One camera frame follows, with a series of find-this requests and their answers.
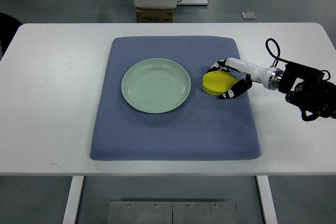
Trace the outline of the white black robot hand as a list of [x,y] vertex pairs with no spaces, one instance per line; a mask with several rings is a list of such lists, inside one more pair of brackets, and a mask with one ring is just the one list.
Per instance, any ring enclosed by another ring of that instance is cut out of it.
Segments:
[[238,79],[228,91],[217,95],[221,100],[236,98],[247,92],[254,82],[262,84],[268,90],[278,89],[278,83],[283,71],[275,66],[261,68],[236,58],[226,58],[213,64],[206,73],[224,71]]

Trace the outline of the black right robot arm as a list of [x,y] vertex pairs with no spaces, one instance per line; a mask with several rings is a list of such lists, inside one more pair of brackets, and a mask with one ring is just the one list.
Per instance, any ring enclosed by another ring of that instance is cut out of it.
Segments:
[[325,73],[330,75],[329,71],[282,59],[280,47],[273,38],[268,38],[265,46],[275,59],[273,67],[279,61],[285,63],[284,72],[270,78],[271,87],[284,93],[285,100],[300,109],[304,121],[319,117],[335,119],[335,84],[329,82],[330,77],[323,78]]

